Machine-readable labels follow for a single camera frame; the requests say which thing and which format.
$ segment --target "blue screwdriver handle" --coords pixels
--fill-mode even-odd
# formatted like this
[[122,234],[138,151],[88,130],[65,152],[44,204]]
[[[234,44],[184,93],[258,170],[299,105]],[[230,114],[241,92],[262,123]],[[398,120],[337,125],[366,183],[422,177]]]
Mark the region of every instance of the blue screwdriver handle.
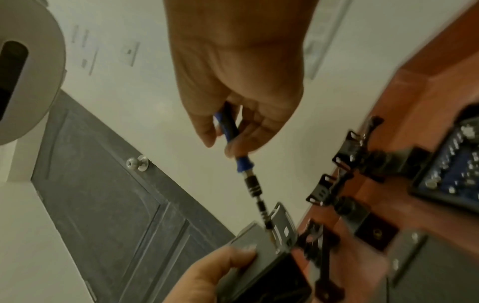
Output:
[[[221,130],[223,131],[223,134],[225,134],[228,142],[232,141],[240,134],[240,131],[236,127],[236,122],[231,116],[231,106],[229,103],[225,103],[223,109],[215,114],[215,118],[218,120]],[[245,172],[254,167],[254,164],[247,156],[236,158],[236,164],[238,165],[237,171],[239,173]]]

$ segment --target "gray door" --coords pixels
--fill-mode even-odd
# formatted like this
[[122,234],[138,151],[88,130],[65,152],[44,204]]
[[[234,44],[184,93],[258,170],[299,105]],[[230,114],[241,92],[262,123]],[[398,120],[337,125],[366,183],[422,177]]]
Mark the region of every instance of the gray door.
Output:
[[233,238],[153,164],[128,170],[139,155],[61,92],[32,182],[97,302],[160,303],[194,261]]

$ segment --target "person's left hand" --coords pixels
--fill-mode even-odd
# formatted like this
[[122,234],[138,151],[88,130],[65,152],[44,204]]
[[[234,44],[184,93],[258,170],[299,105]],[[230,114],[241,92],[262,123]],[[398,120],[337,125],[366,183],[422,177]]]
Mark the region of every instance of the person's left hand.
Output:
[[255,250],[224,246],[191,265],[163,303],[214,303],[220,279],[232,268],[247,266],[255,257]]

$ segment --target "screwdriver bit set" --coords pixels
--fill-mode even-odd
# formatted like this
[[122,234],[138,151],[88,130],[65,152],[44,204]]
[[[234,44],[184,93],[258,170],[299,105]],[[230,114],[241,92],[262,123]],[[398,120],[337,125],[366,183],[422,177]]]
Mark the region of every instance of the screwdriver bit set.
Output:
[[479,116],[463,111],[413,181],[411,193],[479,213]]

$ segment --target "silver door knob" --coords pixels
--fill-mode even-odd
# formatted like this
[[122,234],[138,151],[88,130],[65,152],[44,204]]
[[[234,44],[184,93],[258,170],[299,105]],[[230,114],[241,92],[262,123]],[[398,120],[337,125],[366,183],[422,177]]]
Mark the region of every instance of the silver door knob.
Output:
[[126,160],[126,167],[129,170],[139,170],[144,172],[148,169],[150,165],[150,160],[144,155],[139,156],[138,158],[130,158]]

